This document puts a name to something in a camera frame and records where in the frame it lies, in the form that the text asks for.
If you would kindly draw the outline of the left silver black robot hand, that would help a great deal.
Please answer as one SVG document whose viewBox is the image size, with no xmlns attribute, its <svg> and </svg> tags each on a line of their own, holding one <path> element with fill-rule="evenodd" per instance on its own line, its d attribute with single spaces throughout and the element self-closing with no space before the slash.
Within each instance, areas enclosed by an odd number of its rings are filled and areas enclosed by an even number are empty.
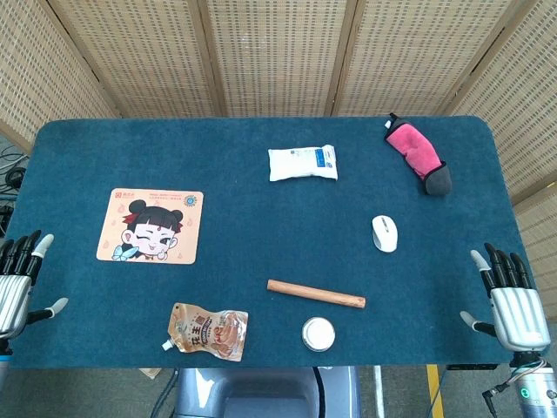
<svg viewBox="0 0 557 418">
<path fill-rule="evenodd" d="M 38 274 L 53 241 L 53 234 L 41 237 L 41 231 L 36 230 L 1 245 L 1 343 L 5 346 L 26 326 L 54 318 L 68 304 L 67 298 L 60 298 L 50 307 L 29 310 Z"/>
</svg>

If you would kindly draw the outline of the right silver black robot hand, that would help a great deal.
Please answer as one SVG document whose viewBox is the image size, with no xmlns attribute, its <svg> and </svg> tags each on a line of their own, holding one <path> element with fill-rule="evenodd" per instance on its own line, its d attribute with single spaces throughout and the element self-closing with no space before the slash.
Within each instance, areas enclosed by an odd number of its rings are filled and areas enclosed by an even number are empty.
<svg viewBox="0 0 557 418">
<path fill-rule="evenodd" d="M 475 319 L 469 312 L 460 318 L 476 333 L 496 338 L 506 350 L 542 352 L 551 344 L 546 316 L 538 291 L 525 263 L 516 253 L 504 253 L 489 243 L 485 259 L 470 252 L 480 272 L 493 315 L 493 323 Z"/>
</svg>

